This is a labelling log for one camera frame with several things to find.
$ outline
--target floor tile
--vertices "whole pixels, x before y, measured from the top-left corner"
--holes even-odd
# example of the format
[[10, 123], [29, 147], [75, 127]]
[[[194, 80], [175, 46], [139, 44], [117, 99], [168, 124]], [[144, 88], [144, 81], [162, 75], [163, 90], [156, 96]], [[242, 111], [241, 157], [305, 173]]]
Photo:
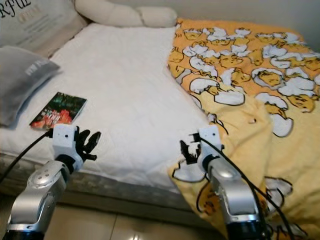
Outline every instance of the floor tile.
[[158, 240], [161, 222], [118, 215], [110, 240]]
[[118, 215], [111, 240], [224, 240], [215, 231]]
[[44, 240], [109, 240], [116, 214], [59, 205]]

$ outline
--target white mattress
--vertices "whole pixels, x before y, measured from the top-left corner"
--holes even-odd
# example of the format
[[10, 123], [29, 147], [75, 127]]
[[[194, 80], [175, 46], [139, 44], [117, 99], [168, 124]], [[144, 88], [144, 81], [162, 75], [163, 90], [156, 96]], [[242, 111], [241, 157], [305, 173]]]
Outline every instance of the white mattress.
[[[124, 183], [177, 192], [167, 167], [180, 156], [179, 140], [206, 126], [205, 115], [166, 67], [174, 28], [116, 28], [91, 24], [53, 57], [61, 74], [42, 86], [23, 107], [17, 124], [0, 128], [0, 152], [16, 156], [42, 132], [29, 123], [57, 93], [88, 101], [74, 121], [102, 132], [82, 171]], [[24, 157], [53, 159], [51, 139]]]

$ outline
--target yellow blanket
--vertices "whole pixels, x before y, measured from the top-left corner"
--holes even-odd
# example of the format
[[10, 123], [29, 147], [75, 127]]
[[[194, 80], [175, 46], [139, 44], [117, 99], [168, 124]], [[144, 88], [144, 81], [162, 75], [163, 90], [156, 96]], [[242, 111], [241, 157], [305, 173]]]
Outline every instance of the yellow blanket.
[[[320, 54], [289, 29], [179, 19], [168, 67], [219, 128], [224, 153], [292, 223], [296, 239], [320, 239]], [[206, 176], [181, 160], [171, 179], [192, 209], [225, 234]], [[289, 239], [261, 202], [273, 239]]]

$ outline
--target book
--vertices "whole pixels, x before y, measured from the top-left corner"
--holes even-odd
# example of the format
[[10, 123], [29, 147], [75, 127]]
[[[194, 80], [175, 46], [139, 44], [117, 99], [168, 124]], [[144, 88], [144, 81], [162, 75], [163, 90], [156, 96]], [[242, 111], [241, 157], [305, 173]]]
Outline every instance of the book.
[[33, 119], [33, 129], [48, 130], [56, 124], [71, 124], [85, 106], [86, 99], [62, 92], [57, 94]]

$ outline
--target bed sheet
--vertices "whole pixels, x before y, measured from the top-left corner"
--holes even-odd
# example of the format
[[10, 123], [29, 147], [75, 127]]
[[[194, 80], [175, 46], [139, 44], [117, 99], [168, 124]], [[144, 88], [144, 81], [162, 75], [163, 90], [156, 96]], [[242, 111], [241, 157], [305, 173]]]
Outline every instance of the bed sheet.
[[[291, 29], [180, 18], [168, 67], [296, 239], [320, 239], [320, 53]], [[199, 167], [182, 160], [169, 174], [192, 209], [223, 231], [219, 196]], [[272, 239], [288, 239], [276, 208], [260, 202]]]
[[[61, 73], [33, 94], [16, 125], [0, 128], [0, 152], [17, 156], [39, 137], [29, 123], [62, 92], [87, 99], [74, 124], [102, 132], [98, 159], [87, 161], [83, 173], [177, 193], [167, 167], [180, 156], [179, 140], [208, 122], [166, 68], [174, 34], [174, 28], [90, 24], [52, 57]], [[51, 141], [24, 158], [51, 160]]]

